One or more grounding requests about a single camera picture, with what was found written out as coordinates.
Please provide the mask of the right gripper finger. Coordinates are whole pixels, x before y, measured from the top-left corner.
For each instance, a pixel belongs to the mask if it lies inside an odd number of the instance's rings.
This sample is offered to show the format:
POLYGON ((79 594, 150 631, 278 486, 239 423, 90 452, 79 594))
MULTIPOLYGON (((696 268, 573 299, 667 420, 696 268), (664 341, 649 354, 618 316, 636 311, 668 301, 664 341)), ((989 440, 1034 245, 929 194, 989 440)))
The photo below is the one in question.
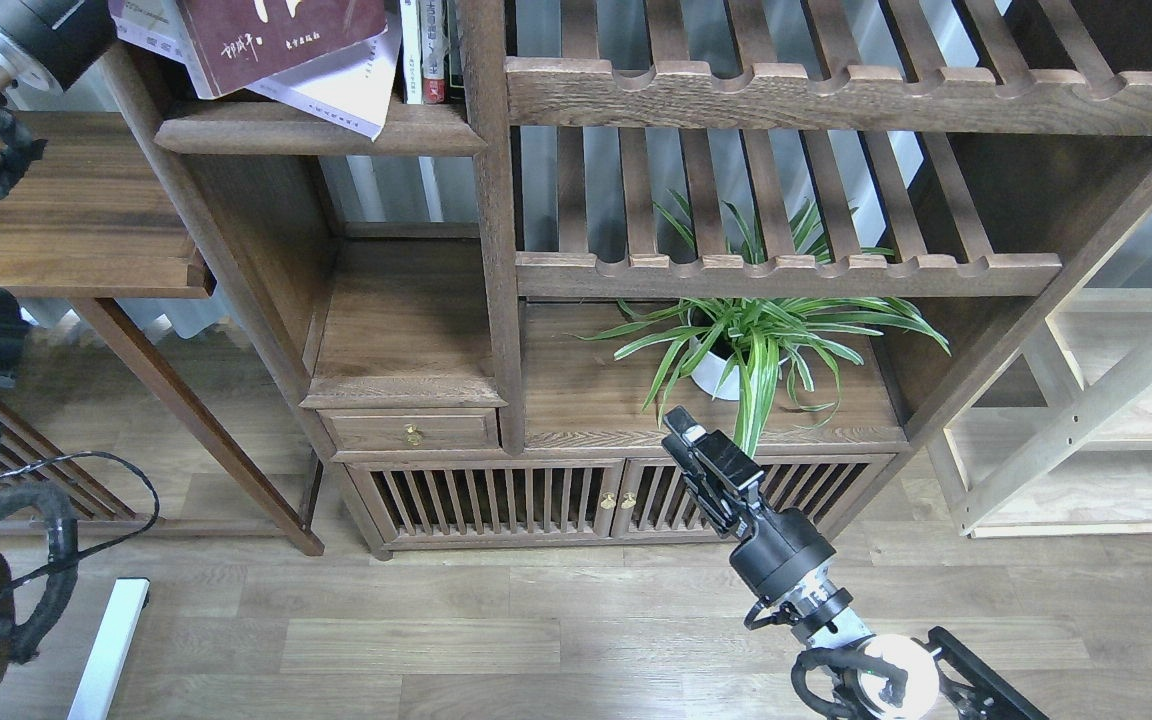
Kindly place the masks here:
POLYGON ((664 414, 662 423, 667 433, 660 445, 669 454, 694 454, 702 439, 708 434, 708 429, 696 420, 684 406, 673 407, 668 414, 664 414))

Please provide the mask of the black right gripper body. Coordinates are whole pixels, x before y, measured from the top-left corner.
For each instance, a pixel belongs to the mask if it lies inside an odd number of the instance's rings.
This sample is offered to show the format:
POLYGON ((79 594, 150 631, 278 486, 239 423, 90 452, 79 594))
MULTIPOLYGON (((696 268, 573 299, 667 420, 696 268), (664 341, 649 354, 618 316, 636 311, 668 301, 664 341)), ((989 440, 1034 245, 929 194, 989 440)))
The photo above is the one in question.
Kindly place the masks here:
POLYGON ((718 536, 738 541, 755 536, 764 471, 730 438, 721 430, 685 430, 681 471, 694 503, 718 536))

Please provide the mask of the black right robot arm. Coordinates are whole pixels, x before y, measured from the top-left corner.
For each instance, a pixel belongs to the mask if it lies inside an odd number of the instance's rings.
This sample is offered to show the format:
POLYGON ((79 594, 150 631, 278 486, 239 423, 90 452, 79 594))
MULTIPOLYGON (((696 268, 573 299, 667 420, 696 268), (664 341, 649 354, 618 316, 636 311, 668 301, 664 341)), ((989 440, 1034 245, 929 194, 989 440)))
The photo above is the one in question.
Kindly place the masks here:
POLYGON ((927 639, 870 632, 852 597, 829 579, 835 547, 804 511, 774 510, 760 495, 764 471, 685 407, 666 415, 664 450, 717 535, 735 537, 732 569, 755 593, 744 623, 791 626, 803 651, 791 688, 827 719, 923 719, 938 700, 961 719, 1039 719, 1043 712, 942 626, 927 639))

